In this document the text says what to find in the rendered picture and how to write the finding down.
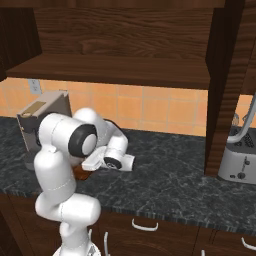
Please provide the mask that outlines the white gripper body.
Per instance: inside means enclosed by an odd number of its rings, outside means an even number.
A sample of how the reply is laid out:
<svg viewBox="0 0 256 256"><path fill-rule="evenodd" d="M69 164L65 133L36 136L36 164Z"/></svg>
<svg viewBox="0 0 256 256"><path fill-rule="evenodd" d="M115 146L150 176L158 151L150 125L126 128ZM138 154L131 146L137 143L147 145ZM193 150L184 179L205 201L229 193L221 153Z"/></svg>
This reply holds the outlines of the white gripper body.
<svg viewBox="0 0 256 256"><path fill-rule="evenodd" d="M82 162L82 169L85 171L95 171L99 169L103 163L105 147L97 148L89 157Z"/></svg>

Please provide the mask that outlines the white wall power outlet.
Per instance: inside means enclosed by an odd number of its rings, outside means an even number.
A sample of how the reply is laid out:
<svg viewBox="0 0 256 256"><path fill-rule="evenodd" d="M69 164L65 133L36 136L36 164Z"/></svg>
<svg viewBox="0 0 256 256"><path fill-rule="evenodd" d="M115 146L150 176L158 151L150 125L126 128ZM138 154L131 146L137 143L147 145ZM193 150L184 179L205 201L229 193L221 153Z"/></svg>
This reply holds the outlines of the white wall power outlet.
<svg viewBox="0 0 256 256"><path fill-rule="evenodd" d="M41 94L42 93L40 81L38 79L29 79L28 85L29 85L31 94Z"/></svg>

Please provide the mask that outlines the silver toaster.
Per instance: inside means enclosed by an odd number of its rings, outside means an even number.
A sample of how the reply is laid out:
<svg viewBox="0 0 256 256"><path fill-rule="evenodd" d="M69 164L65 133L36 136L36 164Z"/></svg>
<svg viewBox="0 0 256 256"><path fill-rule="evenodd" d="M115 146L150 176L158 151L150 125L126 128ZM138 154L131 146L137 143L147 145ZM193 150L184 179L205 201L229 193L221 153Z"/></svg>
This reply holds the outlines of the silver toaster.
<svg viewBox="0 0 256 256"><path fill-rule="evenodd" d="M256 128L236 143L227 143L217 178L256 185Z"/></svg>

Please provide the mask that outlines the brown tray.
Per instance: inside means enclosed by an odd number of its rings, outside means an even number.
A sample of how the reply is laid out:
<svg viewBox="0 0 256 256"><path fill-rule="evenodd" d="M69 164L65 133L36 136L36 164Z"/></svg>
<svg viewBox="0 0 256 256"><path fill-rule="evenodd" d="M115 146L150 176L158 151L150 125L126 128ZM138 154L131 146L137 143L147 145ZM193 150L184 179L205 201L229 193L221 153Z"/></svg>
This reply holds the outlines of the brown tray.
<svg viewBox="0 0 256 256"><path fill-rule="evenodd" d="M76 180L86 180L91 175L89 171L83 170L81 166L74 167L73 172Z"/></svg>

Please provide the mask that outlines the dark wood base cabinet door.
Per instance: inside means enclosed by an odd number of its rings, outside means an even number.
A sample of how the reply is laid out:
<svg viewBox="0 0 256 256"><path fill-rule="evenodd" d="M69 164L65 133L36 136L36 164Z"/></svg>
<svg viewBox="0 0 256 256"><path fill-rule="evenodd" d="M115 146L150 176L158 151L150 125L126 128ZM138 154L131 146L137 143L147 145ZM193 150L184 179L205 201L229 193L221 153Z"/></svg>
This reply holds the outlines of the dark wood base cabinet door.
<svg viewBox="0 0 256 256"><path fill-rule="evenodd" d="M59 224L39 217L35 201L0 194L0 212L23 256L52 256L61 245Z"/></svg>

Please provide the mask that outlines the dark wood drawer front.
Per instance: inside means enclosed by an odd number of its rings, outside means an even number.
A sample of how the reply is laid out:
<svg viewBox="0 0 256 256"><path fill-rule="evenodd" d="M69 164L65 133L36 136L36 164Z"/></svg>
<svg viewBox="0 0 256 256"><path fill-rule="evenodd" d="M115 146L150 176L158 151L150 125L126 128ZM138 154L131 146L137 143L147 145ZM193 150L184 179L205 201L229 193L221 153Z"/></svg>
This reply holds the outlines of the dark wood drawer front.
<svg viewBox="0 0 256 256"><path fill-rule="evenodd" d="M242 237L256 246L256 236L200 227L193 256L201 256L201 250L205 250L205 256L256 256L256 251L244 247Z"/></svg>
<svg viewBox="0 0 256 256"><path fill-rule="evenodd" d="M145 232L132 227L131 221L157 231ZM198 227L163 220L154 220L128 214L103 211L99 232L108 232L108 250L111 256L193 256Z"/></svg>

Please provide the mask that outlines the dark wood wall cabinet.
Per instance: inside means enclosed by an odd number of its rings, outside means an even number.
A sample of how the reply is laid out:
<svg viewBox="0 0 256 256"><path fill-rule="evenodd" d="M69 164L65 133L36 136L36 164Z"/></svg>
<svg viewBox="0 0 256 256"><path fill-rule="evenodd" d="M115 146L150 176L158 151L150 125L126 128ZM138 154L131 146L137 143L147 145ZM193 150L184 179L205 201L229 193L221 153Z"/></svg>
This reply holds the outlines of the dark wood wall cabinet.
<svg viewBox="0 0 256 256"><path fill-rule="evenodd" d="M225 0L0 0L32 8L42 53L9 77L205 89L215 8Z"/></svg>

